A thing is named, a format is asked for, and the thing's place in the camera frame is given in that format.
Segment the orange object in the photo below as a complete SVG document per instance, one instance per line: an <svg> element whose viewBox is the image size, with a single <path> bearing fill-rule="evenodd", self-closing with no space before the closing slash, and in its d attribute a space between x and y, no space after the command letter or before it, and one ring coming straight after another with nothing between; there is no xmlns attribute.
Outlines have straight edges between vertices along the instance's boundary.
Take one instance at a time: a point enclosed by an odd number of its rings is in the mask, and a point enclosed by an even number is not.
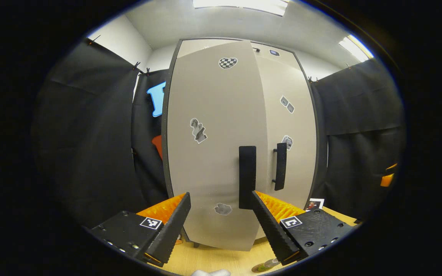
<svg viewBox="0 0 442 276"><path fill-rule="evenodd" d="M279 223L282 219L289 218L294 215L300 215L305 212L305 210L302 210L280 199L276 199L273 196L257 191L255 192L258 194L265 206L267 206L267 209L274 216L275 220L277 220L277 223Z"/></svg>
<svg viewBox="0 0 442 276"><path fill-rule="evenodd" d="M153 205L147 209L142 210L136 215L142 215L143 217L152 218L155 220L161 220L163 224L166 224L172 216L173 212L177 208L180 201L184 198L185 192L181 195L177 195L172 197L171 199L167 199L162 201L156 205Z"/></svg>
<svg viewBox="0 0 442 276"><path fill-rule="evenodd" d="M385 175L384 177L382 177L381 184L379 184L379 185L382 187L389 187L391 180L393 179L393 175L394 175L394 173L389 174L389 175Z"/></svg>
<svg viewBox="0 0 442 276"><path fill-rule="evenodd" d="M386 169L391 169L391 168L394 168L394 167L396 167L398 165L398 163L395 163L395 164L393 164L393 165L391 165L391 166L389 166L388 168L386 168Z"/></svg>
<svg viewBox="0 0 442 276"><path fill-rule="evenodd" d="M158 150L158 153L160 154L160 158L161 158L161 160L163 160L163 149L161 148L161 135L154 137L151 140L151 143L153 143L153 145L156 146L156 150Z"/></svg>
<svg viewBox="0 0 442 276"><path fill-rule="evenodd" d="M150 258L150 259L152 259L152 260L155 260L156 262L159 262L159 263L160 263L160 261L158 261L157 259L155 259L155 257L149 255L148 253L145 253L144 256L146 256L146 257L148 257L148 258Z"/></svg>

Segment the blue object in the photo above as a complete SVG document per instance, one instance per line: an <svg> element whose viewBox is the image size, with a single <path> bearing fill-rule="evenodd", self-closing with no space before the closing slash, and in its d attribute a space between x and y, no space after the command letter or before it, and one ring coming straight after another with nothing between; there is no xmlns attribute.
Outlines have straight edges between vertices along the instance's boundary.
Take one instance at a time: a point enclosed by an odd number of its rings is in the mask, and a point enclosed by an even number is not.
<svg viewBox="0 0 442 276"><path fill-rule="evenodd" d="M162 82L146 91L146 93L151 95L151 99L153 100L153 107L155 108L153 111L153 117L158 117L163 114L163 96L165 96L163 88L165 85L167 85L167 82Z"/></svg>

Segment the cabinet door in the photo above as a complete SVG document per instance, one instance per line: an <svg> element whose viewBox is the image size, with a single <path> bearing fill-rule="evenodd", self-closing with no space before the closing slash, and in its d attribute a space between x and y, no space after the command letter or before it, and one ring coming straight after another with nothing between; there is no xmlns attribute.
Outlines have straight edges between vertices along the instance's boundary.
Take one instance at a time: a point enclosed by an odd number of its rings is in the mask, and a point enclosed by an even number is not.
<svg viewBox="0 0 442 276"><path fill-rule="evenodd" d="M312 98L300 70L287 62L257 56L267 114L267 193L304 209L316 161L316 124ZM289 136L284 189L274 191L277 154L272 150Z"/></svg>
<svg viewBox="0 0 442 276"><path fill-rule="evenodd" d="M162 130L173 193L191 193L186 234L228 250L249 251L259 227L253 211L238 208L239 146L257 147L257 189L265 191L267 182L265 103L253 51L250 42L237 41L177 58ZM223 58L237 61L224 69ZM193 119L204 128L198 140Z"/></svg>
<svg viewBox="0 0 442 276"><path fill-rule="evenodd" d="M223 39L223 38L195 38L186 39L182 41L182 46L178 49L177 58L192 54L193 52L214 47L221 44L237 42L238 39Z"/></svg>

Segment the small card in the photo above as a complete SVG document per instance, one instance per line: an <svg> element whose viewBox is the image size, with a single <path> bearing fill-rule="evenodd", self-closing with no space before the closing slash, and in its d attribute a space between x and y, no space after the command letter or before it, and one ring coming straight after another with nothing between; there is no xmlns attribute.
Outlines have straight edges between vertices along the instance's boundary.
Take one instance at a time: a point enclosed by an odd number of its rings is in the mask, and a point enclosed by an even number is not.
<svg viewBox="0 0 442 276"><path fill-rule="evenodd" d="M313 209L321 209L323 208L324 199L310 199L307 209L305 211L311 211Z"/></svg>

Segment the black curtain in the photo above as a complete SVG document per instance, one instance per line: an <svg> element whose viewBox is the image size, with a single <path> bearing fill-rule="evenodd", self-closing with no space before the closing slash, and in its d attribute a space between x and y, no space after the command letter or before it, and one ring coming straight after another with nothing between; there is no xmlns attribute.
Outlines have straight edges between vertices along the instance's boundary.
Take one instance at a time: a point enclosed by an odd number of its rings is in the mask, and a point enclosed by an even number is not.
<svg viewBox="0 0 442 276"><path fill-rule="evenodd" d="M48 74L32 139L40 171L77 221L94 227L147 207L130 148L133 65L83 40Z"/></svg>
<svg viewBox="0 0 442 276"><path fill-rule="evenodd" d="M404 148L403 107L393 79L374 58L336 72L312 91L328 141L328 166L316 179L312 197L325 206L366 219L386 196L386 168Z"/></svg>
<svg viewBox="0 0 442 276"><path fill-rule="evenodd" d="M152 143L154 137L161 135L163 116L153 117L153 101L146 92L165 82L167 75L167 69L140 75L132 109L131 139L135 171L149 206L168 199L168 194L163 162Z"/></svg>

